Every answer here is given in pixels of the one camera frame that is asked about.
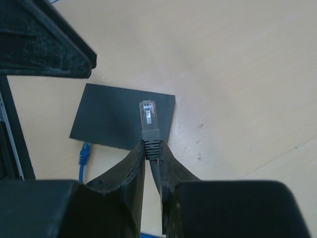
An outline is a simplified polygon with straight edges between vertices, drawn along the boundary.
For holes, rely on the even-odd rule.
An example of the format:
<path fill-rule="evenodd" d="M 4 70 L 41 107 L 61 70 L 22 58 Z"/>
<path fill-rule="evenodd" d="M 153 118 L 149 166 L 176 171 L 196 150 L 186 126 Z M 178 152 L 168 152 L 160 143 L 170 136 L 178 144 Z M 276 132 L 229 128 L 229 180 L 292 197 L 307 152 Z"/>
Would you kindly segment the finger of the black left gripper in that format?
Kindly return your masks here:
<path fill-rule="evenodd" d="M 2 75 L 89 78 L 97 55 L 48 0 L 0 2 Z"/>

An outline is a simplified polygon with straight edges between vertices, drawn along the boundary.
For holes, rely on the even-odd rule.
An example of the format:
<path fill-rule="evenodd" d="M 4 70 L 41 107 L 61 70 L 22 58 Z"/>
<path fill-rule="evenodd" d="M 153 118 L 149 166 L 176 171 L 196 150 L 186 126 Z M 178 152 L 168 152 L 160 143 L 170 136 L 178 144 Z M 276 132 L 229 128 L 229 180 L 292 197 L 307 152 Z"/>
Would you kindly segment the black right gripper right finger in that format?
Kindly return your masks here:
<path fill-rule="evenodd" d="M 309 238 L 291 190 L 274 180 L 201 180 L 159 143 L 162 233 L 168 238 Z"/>

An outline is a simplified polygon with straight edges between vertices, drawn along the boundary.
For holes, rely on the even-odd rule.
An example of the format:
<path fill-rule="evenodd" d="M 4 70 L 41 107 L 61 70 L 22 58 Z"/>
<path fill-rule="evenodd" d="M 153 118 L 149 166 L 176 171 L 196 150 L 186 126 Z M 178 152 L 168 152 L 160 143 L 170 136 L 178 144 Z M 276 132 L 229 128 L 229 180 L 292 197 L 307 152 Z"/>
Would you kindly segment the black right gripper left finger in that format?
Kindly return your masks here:
<path fill-rule="evenodd" d="M 144 180 L 143 141 L 87 184 L 76 180 L 4 180 L 0 183 L 0 235 L 137 238 Z"/>

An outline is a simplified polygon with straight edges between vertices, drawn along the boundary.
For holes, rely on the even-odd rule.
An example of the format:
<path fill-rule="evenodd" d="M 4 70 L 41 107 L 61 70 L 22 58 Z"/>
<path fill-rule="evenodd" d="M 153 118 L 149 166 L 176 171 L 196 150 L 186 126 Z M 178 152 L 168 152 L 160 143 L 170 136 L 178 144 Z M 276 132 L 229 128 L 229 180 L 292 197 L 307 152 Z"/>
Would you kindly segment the black switch with ports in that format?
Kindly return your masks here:
<path fill-rule="evenodd" d="M 70 132 L 70 138 L 132 150 L 142 139 L 139 103 L 154 101 L 160 139 L 167 141 L 175 96 L 87 83 Z"/>

